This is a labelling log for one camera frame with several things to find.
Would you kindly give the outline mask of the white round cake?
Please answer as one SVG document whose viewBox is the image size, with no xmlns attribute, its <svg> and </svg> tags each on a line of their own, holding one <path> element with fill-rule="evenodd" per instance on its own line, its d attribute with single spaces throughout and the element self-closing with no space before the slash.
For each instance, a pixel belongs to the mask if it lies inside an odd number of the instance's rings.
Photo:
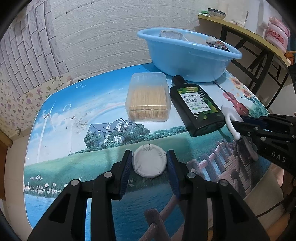
<svg viewBox="0 0 296 241">
<path fill-rule="evenodd" d="M 166 153 L 157 145 L 141 145 L 133 153 L 133 169 L 142 178 L 158 177 L 165 171 L 166 165 Z"/>
</svg>

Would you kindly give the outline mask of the light blue plastic basin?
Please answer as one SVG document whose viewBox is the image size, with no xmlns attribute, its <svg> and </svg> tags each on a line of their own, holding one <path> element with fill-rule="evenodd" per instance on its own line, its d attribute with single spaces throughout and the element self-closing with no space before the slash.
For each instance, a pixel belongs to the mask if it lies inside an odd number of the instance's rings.
<svg viewBox="0 0 296 241">
<path fill-rule="evenodd" d="M 163 38 L 159 36 L 161 30 L 178 31 L 182 34 L 193 33 L 205 39 L 208 35 L 164 27 L 149 28 L 137 32 L 139 38 L 146 40 L 153 64 L 170 76 L 180 75 L 191 82 L 212 82 L 224 74 L 226 67 L 232 60 L 242 58 L 242 53 L 227 43 L 225 44 L 230 50 L 229 52 L 209 45 Z"/>
</svg>

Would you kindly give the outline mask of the clear toothpick box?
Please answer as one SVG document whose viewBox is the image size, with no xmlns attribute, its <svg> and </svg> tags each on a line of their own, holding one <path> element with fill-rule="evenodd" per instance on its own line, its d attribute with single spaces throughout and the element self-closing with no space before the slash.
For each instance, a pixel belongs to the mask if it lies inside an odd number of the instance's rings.
<svg viewBox="0 0 296 241">
<path fill-rule="evenodd" d="M 166 75 L 161 72 L 133 74 L 129 83 L 125 110 L 131 121 L 167 121 L 171 110 L 171 99 Z"/>
</svg>

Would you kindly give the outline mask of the clear glass bowl in basin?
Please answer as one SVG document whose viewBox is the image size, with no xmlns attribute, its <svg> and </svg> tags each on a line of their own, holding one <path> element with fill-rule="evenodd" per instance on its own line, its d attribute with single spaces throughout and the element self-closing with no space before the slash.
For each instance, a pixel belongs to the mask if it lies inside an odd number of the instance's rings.
<svg viewBox="0 0 296 241">
<path fill-rule="evenodd" d="M 178 31 L 172 30 L 161 30 L 159 33 L 160 37 L 181 40 L 183 38 L 183 34 Z"/>
</svg>

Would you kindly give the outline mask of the ceramic bowl on shelf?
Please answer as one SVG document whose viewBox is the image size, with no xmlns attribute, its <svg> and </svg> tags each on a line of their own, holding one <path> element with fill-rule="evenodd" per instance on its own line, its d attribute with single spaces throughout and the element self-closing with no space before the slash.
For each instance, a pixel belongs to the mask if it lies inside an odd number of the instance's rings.
<svg viewBox="0 0 296 241">
<path fill-rule="evenodd" d="M 217 9 L 212 9 L 212 8 L 208 8 L 208 14 L 212 18 L 217 18 L 217 19 L 221 19 L 221 20 L 224 20 L 226 17 L 226 13 L 224 13 L 223 11 L 220 11 Z"/>
</svg>

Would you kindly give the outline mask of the pink lunch box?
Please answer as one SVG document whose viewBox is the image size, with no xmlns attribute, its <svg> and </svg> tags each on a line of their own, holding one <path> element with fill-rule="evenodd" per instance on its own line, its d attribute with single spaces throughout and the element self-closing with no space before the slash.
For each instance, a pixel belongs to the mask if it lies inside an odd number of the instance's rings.
<svg viewBox="0 0 296 241">
<path fill-rule="evenodd" d="M 289 37 L 289 28 L 278 18 L 270 17 L 264 38 L 285 54 Z"/>
</svg>

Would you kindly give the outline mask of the white plastic hook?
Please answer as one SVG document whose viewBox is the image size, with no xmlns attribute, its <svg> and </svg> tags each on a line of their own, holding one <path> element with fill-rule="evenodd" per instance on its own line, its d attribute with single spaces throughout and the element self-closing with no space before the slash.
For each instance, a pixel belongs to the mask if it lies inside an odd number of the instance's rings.
<svg viewBox="0 0 296 241">
<path fill-rule="evenodd" d="M 242 136 L 238 132 L 238 128 L 234 127 L 234 123 L 243 123 L 243 119 L 240 117 L 240 115 L 234 111 L 234 109 L 229 108 L 225 105 L 221 106 L 221 111 L 224 114 L 225 122 L 227 125 L 227 128 L 229 129 L 230 133 L 233 135 L 234 139 L 236 141 L 240 140 L 242 138 L 244 144 L 246 145 L 246 148 L 248 152 L 250 153 L 250 156 L 254 161 L 257 161 L 259 159 L 258 154 L 255 152 L 253 147 L 251 146 L 250 142 L 248 141 L 247 137 Z"/>
</svg>

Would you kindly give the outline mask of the wooden side table black legs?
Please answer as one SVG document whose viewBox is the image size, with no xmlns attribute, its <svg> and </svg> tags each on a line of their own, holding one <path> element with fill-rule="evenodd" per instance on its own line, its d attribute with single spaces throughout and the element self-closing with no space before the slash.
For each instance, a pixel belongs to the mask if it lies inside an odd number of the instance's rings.
<svg viewBox="0 0 296 241">
<path fill-rule="evenodd" d="M 219 20 L 211 16 L 198 15 L 199 20 L 215 23 L 221 26 L 220 40 L 226 41 L 229 33 L 240 38 L 240 41 L 235 45 L 238 50 L 245 50 L 252 54 L 255 59 L 248 65 L 244 66 L 237 60 L 232 63 L 239 68 L 248 78 L 250 84 L 248 88 L 253 94 L 257 94 L 263 81 L 269 76 L 277 85 L 278 89 L 273 95 L 271 101 L 267 104 L 270 108 L 273 102 L 278 97 L 289 77 L 288 67 L 291 65 L 286 56 L 274 45 L 267 42 L 259 35 L 233 23 L 225 20 Z"/>
</svg>

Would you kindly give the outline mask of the black lotion bottle green label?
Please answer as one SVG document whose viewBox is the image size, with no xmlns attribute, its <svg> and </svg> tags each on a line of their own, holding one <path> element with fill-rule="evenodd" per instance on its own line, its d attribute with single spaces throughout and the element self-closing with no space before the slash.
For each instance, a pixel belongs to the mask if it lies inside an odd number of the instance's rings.
<svg viewBox="0 0 296 241">
<path fill-rule="evenodd" d="M 191 137 L 206 135 L 225 126 L 224 114 L 200 85 L 187 83 L 180 75 L 171 81 L 171 101 Z"/>
</svg>

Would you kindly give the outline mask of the dark snack packet in basin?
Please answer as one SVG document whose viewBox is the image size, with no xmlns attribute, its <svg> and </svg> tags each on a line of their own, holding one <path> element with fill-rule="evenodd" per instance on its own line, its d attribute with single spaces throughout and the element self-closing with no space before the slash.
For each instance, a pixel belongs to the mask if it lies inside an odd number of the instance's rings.
<svg viewBox="0 0 296 241">
<path fill-rule="evenodd" d="M 215 37 L 208 36 L 208 37 L 206 38 L 206 43 L 207 43 L 210 47 L 214 47 L 214 48 L 216 48 L 216 49 L 224 50 L 224 51 L 227 51 L 227 52 L 230 51 L 224 42 L 218 40 L 218 39 L 215 38 Z"/>
</svg>

